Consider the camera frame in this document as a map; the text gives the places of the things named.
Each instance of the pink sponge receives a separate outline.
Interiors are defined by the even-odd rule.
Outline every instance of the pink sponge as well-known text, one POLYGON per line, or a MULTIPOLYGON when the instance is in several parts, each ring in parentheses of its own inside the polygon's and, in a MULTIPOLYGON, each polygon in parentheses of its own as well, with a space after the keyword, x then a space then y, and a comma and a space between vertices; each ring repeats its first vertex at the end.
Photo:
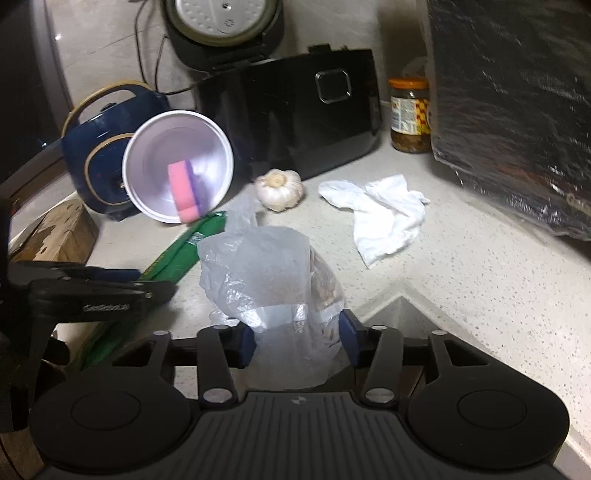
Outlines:
POLYGON ((168 165, 170 190, 178 216, 183 223, 191 223, 201 217, 196 180, 189 160, 181 160, 168 165))

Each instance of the kitchen counter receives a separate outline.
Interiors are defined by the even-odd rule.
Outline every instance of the kitchen counter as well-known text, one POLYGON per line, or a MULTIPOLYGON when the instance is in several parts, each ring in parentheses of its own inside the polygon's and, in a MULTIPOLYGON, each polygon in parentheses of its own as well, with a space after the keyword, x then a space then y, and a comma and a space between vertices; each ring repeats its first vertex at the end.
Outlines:
MULTIPOLYGON (((575 452, 591 465, 589 249, 496 209, 463 190, 451 169, 432 156, 396 152, 386 135, 370 155, 305 184, 307 197, 300 205, 284 213, 267 212, 262 223, 306 234, 335 272, 349 308, 361 318, 403 292, 417 304, 443 312, 436 321, 441 328, 483 346, 552 389, 571 415, 569 455, 575 452), (432 203, 418 239, 367 269, 353 244, 353 213, 325 202, 317 186, 331 179, 363 185, 398 173, 406 177, 409 189, 423 192, 432 203)), ((102 217, 101 222, 89 264, 140 270, 184 228, 144 215, 122 222, 102 217)), ((197 264, 179 284, 175 298, 146 321, 139 335, 168 329, 177 338, 193 336, 210 324, 213 305, 199 287, 200 273, 197 264)), ((62 328, 60 338, 72 331, 62 328)), ((178 387, 195 395, 192 369, 180 372, 178 387)), ((589 477, 589 471, 581 474, 589 477)))

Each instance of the wooden block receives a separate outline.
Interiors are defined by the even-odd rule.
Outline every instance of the wooden block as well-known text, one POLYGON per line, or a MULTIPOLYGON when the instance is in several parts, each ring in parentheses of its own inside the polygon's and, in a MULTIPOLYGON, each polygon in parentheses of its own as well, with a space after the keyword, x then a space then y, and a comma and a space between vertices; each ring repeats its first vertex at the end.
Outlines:
POLYGON ((20 480, 20 477, 28 480, 43 468, 43 461, 33 444, 29 429, 0 433, 0 441, 2 442, 0 450, 0 478, 2 480, 20 480))
POLYGON ((47 212, 35 233, 13 258, 86 263, 99 229, 81 200, 62 202, 47 212))

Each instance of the glass jar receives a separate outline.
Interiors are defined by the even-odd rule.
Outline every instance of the glass jar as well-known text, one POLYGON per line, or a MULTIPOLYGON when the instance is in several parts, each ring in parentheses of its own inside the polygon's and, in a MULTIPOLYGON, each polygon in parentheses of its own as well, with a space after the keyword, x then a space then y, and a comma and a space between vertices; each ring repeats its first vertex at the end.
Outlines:
POLYGON ((428 123, 429 82, 425 78, 394 78, 388 81, 392 108, 391 137, 396 150, 406 153, 431 151, 428 123))

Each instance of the clear plastic bag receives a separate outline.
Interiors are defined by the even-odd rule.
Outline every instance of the clear plastic bag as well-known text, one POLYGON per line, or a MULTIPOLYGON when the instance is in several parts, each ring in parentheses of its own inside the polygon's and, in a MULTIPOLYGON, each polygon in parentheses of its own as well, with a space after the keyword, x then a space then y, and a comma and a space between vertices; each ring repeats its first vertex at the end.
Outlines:
POLYGON ((591 239, 591 8, 422 0, 435 158, 559 235, 591 239))
POLYGON ((257 348, 245 371, 249 388, 324 383, 347 365, 339 355, 340 284, 302 233, 254 226, 248 215, 235 218, 240 227, 229 225, 199 243, 200 285, 220 310, 213 323, 238 319, 254 330, 257 348))

